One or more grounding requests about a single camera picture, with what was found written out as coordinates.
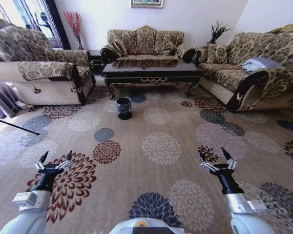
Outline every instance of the floral patterned carpet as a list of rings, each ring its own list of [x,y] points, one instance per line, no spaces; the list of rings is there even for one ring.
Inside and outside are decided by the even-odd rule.
[[[17,215],[17,192],[38,181],[33,162],[73,165],[58,175],[46,212],[46,234],[106,234],[135,217],[162,219],[187,233],[231,234],[216,177],[199,167],[198,150],[238,160],[235,179],[278,234],[293,233],[293,110],[233,114],[201,88],[117,86],[132,98],[133,117],[117,118],[115,101],[96,86],[85,106],[41,106],[9,120],[40,133],[0,128],[0,229]]]

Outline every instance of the folded towel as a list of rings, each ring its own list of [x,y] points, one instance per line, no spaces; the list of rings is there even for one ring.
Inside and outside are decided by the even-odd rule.
[[[254,72],[266,67],[282,67],[282,64],[264,57],[251,58],[242,64],[242,69],[248,72]]]

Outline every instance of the wastebasket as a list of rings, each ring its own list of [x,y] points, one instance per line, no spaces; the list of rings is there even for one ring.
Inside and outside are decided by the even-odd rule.
[[[130,119],[131,113],[131,99],[128,97],[120,97],[116,99],[117,117],[123,120]]]

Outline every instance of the armchair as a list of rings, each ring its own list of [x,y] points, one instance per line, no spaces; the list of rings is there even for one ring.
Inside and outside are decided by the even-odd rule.
[[[14,84],[30,105],[84,105],[95,80],[84,50],[53,50],[43,33],[0,29],[0,81]]]

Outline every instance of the picture frame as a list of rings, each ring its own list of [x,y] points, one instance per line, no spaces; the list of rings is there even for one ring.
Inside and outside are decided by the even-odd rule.
[[[163,8],[164,0],[130,0],[131,8]]]

